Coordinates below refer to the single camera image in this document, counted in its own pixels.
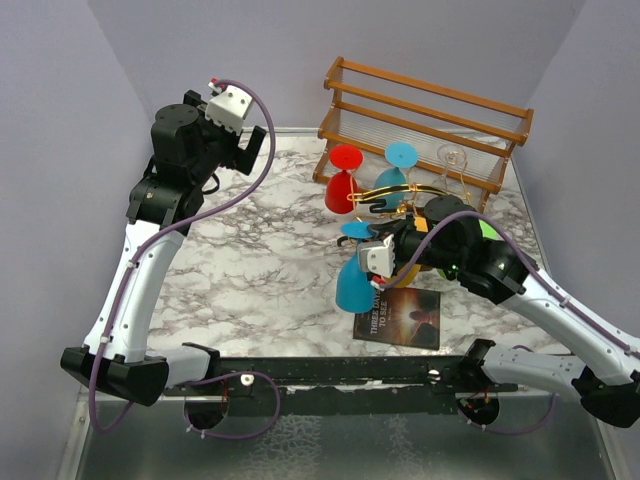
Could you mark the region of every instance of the wall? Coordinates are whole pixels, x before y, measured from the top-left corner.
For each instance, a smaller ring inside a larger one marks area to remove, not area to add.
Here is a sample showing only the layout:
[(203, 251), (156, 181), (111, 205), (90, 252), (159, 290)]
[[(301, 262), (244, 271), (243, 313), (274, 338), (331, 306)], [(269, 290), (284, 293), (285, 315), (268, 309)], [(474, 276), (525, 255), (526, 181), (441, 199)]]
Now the wall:
[(338, 55), (522, 105), (583, 3), (89, 0), (149, 115), (226, 76), (291, 127), (320, 125), (331, 99), (322, 80)]
[[(516, 159), (555, 279), (635, 336), (638, 78), (637, 0), (588, 0), (529, 102), (531, 137)], [(640, 478), (640, 425), (621, 433)]]
[(82, 0), (1, 22), (0, 478), (53, 478), (78, 393), (58, 362), (106, 295), (149, 122)]

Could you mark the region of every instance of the wooden rack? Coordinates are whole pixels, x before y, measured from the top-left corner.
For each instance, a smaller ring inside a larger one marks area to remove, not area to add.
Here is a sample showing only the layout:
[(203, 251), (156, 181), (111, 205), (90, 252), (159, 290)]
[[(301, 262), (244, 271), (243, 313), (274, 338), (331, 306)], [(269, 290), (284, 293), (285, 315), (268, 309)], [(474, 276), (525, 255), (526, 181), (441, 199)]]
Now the wooden rack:
[[(345, 82), (345, 74), (353, 79), (350, 83)], [(375, 86), (375, 90), (361, 86), (367, 81)], [(397, 85), (408, 88), (402, 89), (400, 95)], [(527, 141), (533, 120), (532, 109), (525, 110), (342, 57), (338, 57), (327, 72), (324, 88), (333, 90), (333, 100), (318, 131), (318, 137), (326, 139), (327, 145), (314, 170), (315, 181), (329, 181), (323, 172), (329, 150), (338, 144), (350, 144), (364, 152), (383, 156), (387, 145), (406, 141), (418, 150), (418, 168), (441, 175), (445, 170), (434, 152), (439, 146), (451, 143), (464, 147), (468, 166), (464, 172), (449, 169), (447, 176), (476, 187), (474, 207), (479, 211), (484, 210), (490, 194), (500, 191), (511, 153)], [(386, 94), (391, 89), (393, 96)], [(427, 107), (397, 98), (419, 95), (425, 102), (446, 108)], [(455, 113), (448, 113), (447, 108)]]

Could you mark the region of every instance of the marble table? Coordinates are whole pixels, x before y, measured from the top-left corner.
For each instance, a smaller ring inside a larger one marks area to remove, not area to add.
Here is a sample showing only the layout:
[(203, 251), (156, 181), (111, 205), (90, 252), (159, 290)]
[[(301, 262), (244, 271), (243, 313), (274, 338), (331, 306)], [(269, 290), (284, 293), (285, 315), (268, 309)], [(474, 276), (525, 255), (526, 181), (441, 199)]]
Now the marble table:
[[(325, 185), (311, 180), (323, 148), (324, 141), (312, 136), (279, 136), (262, 186), (235, 208), (191, 228), (162, 288), (149, 347), (195, 342), (225, 356), (433, 355), (462, 354), (475, 338), (490, 338), (543, 353), (565, 351), (531, 322), (434, 271), (419, 274), (412, 286), (442, 292), (440, 350), (353, 340), (353, 314), (334, 301), (338, 272), (353, 254), (352, 246), (338, 247), (336, 239), (352, 217), (328, 211)], [(262, 170), (266, 151), (265, 145), (250, 177), (220, 171), (223, 187), (203, 208), (244, 190)], [(365, 164), (369, 171), (363, 168), (357, 178), (366, 187), (383, 166)], [(540, 260), (511, 166), (485, 213)]]

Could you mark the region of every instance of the book cover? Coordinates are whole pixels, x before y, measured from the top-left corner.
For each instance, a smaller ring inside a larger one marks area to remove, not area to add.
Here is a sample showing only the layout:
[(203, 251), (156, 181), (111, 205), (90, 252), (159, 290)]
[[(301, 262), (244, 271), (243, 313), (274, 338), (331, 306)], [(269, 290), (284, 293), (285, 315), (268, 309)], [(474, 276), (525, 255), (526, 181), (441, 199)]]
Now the book cover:
[(373, 309), (358, 313), (353, 338), (407, 347), (440, 348), (440, 292), (376, 290)]

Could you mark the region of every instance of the gray wall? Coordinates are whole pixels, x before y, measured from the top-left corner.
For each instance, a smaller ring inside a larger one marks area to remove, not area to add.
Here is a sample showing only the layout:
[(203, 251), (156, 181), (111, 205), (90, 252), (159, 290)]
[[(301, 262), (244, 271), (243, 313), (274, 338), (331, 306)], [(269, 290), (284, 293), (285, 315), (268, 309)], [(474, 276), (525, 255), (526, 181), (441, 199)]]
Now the gray wall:
[[(639, 79), (637, 0), (588, 0), (529, 102), (531, 137), (517, 155), (555, 279), (635, 336)], [(640, 425), (622, 433), (640, 478)]]
[(290, 127), (320, 125), (338, 55), (523, 105), (583, 3), (89, 0), (149, 115), (227, 76)]
[(106, 295), (149, 123), (85, 2), (1, 22), (0, 478), (52, 478), (78, 392), (58, 361)]

